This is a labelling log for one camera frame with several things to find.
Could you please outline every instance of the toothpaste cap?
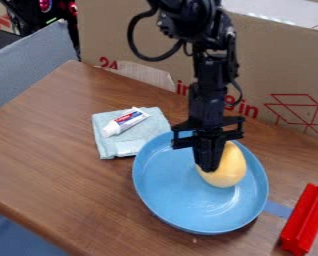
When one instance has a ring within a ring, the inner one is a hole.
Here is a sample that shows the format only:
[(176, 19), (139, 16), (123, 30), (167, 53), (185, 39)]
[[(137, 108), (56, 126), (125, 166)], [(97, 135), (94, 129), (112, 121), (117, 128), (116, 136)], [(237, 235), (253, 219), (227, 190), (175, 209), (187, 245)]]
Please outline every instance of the toothpaste cap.
[(101, 129), (101, 135), (104, 138), (110, 137), (114, 134), (119, 134), (120, 127), (114, 121), (110, 121)]

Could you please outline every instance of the yellow potato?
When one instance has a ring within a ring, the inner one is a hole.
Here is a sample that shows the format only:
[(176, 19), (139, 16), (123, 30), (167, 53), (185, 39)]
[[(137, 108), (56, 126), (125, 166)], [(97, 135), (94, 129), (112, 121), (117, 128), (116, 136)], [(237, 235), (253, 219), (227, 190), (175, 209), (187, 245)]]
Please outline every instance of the yellow potato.
[(233, 186), (245, 175), (245, 159), (237, 146), (227, 141), (216, 171), (204, 172), (196, 165), (196, 170), (204, 181), (220, 188)]

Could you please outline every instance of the red object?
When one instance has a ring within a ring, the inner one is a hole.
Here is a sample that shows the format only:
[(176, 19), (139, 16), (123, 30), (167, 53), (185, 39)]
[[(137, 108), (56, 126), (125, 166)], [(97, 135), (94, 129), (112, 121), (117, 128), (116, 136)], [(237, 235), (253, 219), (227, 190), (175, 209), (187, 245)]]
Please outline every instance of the red object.
[(281, 249), (302, 256), (318, 233), (318, 186), (307, 184), (280, 233)]

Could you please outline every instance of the blue tape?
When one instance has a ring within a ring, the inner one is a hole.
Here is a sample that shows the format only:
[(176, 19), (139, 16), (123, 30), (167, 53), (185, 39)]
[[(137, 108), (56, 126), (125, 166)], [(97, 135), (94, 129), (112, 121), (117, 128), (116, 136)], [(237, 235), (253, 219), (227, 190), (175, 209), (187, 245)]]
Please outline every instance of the blue tape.
[(292, 208), (267, 200), (263, 211), (287, 220), (291, 216)]

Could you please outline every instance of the towel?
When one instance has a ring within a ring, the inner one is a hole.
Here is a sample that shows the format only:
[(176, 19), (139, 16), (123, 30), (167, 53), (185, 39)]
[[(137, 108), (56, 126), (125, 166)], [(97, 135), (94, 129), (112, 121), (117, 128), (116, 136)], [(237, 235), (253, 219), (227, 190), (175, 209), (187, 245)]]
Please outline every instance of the towel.
[(117, 118), (125, 110), (92, 115), (94, 142), (101, 159), (133, 156), (143, 145), (159, 134), (171, 131), (171, 126), (157, 107), (140, 108), (149, 117), (119, 135), (104, 138), (101, 129), (108, 122)]

